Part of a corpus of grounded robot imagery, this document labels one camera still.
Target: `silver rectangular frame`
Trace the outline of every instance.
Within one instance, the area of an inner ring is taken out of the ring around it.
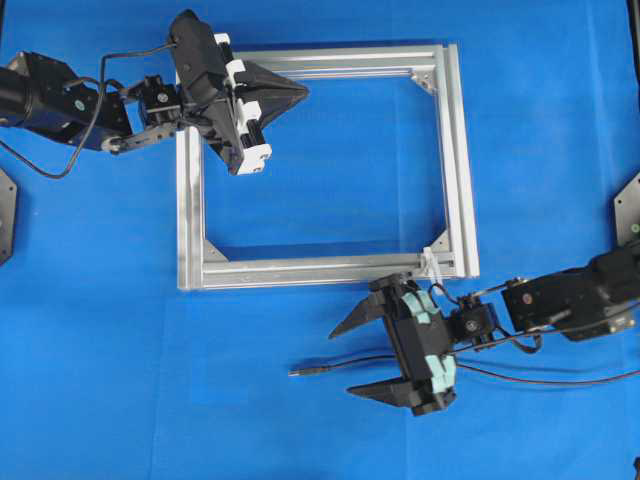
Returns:
[[[409,77],[436,103],[446,230],[431,244],[443,278],[480,274],[471,171],[456,45],[238,52],[294,80]],[[178,288],[320,285],[421,271],[425,252],[229,261],[205,237],[203,146],[191,127],[176,138]]]

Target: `metal mounting plate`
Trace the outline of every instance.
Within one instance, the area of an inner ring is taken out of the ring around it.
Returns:
[[[480,274],[455,45],[237,52],[237,57],[294,80],[408,77],[432,95],[437,107],[447,224],[432,244],[432,251],[443,278]],[[181,290],[364,282],[416,271],[424,264],[423,252],[229,261],[205,238],[203,147],[197,130],[178,133],[176,149]]]
[[[640,238],[640,173],[613,199],[618,246]]]
[[[13,224],[18,186],[0,169],[0,265],[13,254]]]

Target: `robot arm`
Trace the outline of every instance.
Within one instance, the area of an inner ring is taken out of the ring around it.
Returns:
[[[190,10],[174,20],[168,46],[180,85],[164,84],[157,75],[130,88],[109,80],[117,91],[102,102],[99,91],[86,86],[101,82],[78,77],[58,60],[21,52],[0,68],[0,126],[25,128],[75,146],[90,129],[84,147],[114,154],[195,126],[231,174],[262,171],[271,156],[262,129],[303,100],[307,88],[234,59],[229,36],[214,34]],[[125,110],[130,102],[139,105],[142,132],[131,131]]]
[[[595,257],[586,267],[545,275],[533,280],[515,279],[498,287],[475,292],[456,301],[458,308],[445,316],[421,290],[411,274],[396,274],[369,285],[371,294],[340,323],[335,338],[382,317],[393,346],[401,377],[349,388],[349,393],[399,407],[414,415],[446,409],[454,392],[456,344],[462,350],[480,351],[513,342],[525,353],[542,346],[542,335],[554,330],[569,340],[582,341],[634,326],[629,301],[640,297],[640,240]],[[483,295],[502,290],[517,336],[498,321]],[[498,330],[503,338],[495,339]],[[516,337],[532,337],[535,347]],[[294,375],[318,373],[318,368],[294,371]]]

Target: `cable connector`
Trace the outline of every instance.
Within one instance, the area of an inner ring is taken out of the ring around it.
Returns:
[[[299,368],[297,370],[290,370],[290,377],[302,377],[305,375],[317,375],[319,373],[325,373],[331,370],[331,367],[309,367],[309,368]]]

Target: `blue fabric surface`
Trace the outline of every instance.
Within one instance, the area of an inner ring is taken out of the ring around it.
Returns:
[[[236,47],[459,45],[482,273],[455,293],[613,245],[610,200],[640,167],[623,0],[9,0],[1,60],[33,50],[95,76],[103,53],[161,44],[186,7]],[[126,84],[156,72],[173,79],[166,54],[109,66]],[[234,258],[429,242],[442,199],[424,94],[400,80],[310,87],[265,132],[263,175],[228,177],[209,155],[209,238]],[[70,154],[2,135],[49,168]],[[289,379],[311,356],[388,348],[378,323],[326,340],[363,285],[179,293],[170,143],[84,152],[61,182],[1,157],[21,191],[0,274],[0,479],[632,478],[637,380],[551,390],[461,372],[447,412],[412,418],[344,393],[392,364]],[[638,345],[636,329],[466,357],[585,379],[638,368]]]

